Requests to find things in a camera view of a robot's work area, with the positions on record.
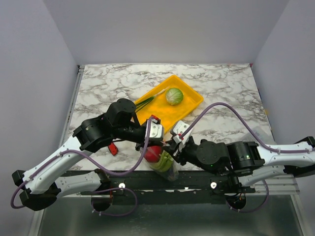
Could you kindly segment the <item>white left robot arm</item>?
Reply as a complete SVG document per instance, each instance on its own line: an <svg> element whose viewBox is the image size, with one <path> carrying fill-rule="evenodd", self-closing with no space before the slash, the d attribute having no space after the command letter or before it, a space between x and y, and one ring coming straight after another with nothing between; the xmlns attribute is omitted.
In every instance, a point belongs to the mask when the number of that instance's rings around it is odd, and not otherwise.
<svg viewBox="0 0 315 236"><path fill-rule="evenodd" d="M132 173L145 154L124 172L105 168L91 155L117 139L143 145L143 150L147 150L155 124L152 117L140 124L135 110L132 101L117 100L105 113L84 120L72 136L40 164L27 171L16 170L12 178L17 189L12 195L11 207L39 211L71 194L112 192L109 176L122 177Z"/></svg>

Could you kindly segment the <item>clear pink-dotted zip bag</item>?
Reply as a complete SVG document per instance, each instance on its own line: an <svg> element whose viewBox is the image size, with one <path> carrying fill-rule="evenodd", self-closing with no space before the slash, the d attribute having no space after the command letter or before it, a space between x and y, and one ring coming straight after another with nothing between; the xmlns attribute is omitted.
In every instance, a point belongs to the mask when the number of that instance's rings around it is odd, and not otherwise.
<svg viewBox="0 0 315 236"><path fill-rule="evenodd" d="M170 145L166 142L161 143L162 146L147 147L145 151L141 147L140 153L145 153L144 159L151 170L168 181L175 181L179 177L177 164L172 155L166 151Z"/></svg>

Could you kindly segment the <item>red tomato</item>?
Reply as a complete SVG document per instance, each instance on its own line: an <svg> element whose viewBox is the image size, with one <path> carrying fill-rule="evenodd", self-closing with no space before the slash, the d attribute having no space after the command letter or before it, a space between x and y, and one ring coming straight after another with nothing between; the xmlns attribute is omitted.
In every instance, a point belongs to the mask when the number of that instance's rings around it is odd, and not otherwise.
<svg viewBox="0 0 315 236"><path fill-rule="evenodd" d="M160 159L161 153L162 153L161 146L151 146L147 148L144 158L149 163L157 163Z"/></svg>

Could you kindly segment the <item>green celery stalk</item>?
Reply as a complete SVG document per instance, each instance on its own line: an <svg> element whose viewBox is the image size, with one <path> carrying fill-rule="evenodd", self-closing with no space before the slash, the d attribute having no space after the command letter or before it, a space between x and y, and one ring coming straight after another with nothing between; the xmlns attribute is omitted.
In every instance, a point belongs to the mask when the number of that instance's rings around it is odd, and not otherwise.
<svg viewBox="0 0 315 236"><path fill-rule="evenodd" d="M173 157L166 151L163 151L160 155L160 159L157 163L151 164L151 169L157 172L166 172L168 171L173 164Z"/></svg>

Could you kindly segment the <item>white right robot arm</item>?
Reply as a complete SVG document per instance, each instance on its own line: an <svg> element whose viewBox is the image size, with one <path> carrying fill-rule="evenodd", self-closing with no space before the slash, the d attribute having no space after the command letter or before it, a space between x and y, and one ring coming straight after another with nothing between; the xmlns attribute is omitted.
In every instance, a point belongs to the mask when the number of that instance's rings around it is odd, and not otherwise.
<svg viewBox="0 0 315 236"><path fill-rule="evenodd" d="M306 137L293 145L265 145L256 142L214 143L192 136L167 141L165 148L174 160L191 163L213 175L227 175L227 189L233 193L259 181L281 175L307 177L315 173L315 140Z"/></svg>

